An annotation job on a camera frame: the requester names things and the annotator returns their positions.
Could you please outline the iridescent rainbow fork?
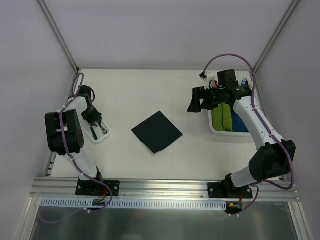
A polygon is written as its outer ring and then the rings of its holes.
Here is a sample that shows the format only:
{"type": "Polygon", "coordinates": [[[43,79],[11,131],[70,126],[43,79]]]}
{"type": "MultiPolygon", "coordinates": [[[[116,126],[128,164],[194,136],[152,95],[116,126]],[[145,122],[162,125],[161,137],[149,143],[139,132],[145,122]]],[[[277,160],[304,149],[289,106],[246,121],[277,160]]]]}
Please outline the iridescent rainbow fork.
{"type": "Polygon", "coordinates": [[[101,123],[99,123],[98,125],[99,125],[99,127],[100,127],[100,129],[101,129],[102,133],[103,133],[104,135],[107,135],[107,134],[108,134],[108,131],[107,131],[107,130],[102,126],[102,124],[101,124],[101,123]]]}

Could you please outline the dark navy paper napkin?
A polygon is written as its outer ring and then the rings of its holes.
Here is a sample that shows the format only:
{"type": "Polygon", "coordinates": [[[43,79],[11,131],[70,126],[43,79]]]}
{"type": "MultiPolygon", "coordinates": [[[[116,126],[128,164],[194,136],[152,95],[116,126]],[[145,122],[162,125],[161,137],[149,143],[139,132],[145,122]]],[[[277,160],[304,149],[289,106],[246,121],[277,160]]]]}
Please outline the dark navy paper napkin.
{"type": "Polygon", "coordinates": [[[183,136],[183,133],[161,111],[131,131],[153,154],[163,151],[183,136]]]}

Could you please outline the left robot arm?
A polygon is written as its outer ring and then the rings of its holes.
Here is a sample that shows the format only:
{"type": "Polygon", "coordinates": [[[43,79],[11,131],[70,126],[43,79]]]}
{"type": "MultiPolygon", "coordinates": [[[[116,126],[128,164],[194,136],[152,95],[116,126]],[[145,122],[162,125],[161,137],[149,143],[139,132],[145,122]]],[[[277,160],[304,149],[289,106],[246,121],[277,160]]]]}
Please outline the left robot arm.
{"type": "Polygon", "coordinates": [[[91,87],[79,88],[70,105],[56,112],[46,113],[47,144],[52,152],[65,157],[78,173],[77,195],[94,196],[105,190],[101,172],[93,160],[85,155],[83,129],[89,127],[94,140],[98,134],[93,127],[102,127],[102,114],[93,106],[96,96],[91,87]]]}

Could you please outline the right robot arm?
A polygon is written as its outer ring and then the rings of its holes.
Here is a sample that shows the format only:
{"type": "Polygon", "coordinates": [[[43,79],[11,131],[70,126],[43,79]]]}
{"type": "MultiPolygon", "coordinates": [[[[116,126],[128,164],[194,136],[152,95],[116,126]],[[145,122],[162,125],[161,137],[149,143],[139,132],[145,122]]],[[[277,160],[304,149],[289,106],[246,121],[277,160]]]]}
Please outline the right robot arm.
{"type": "Polygon", "coordinates": [[[255,102],[253,88],[249,84],[241,85],[233,69],[218,72],[216,86],[212,86],[206,72],[199,76],[205,80],[205,85],[193,88],[187,111],[200,113],[228,105],[240,117],[256,147],[248,166],[226,175],[221,183],[209,190],[209,196],[240,198],[253,184],[293,174],[296,145],[292,140],[285,140],[271,126],[255,102]]]}

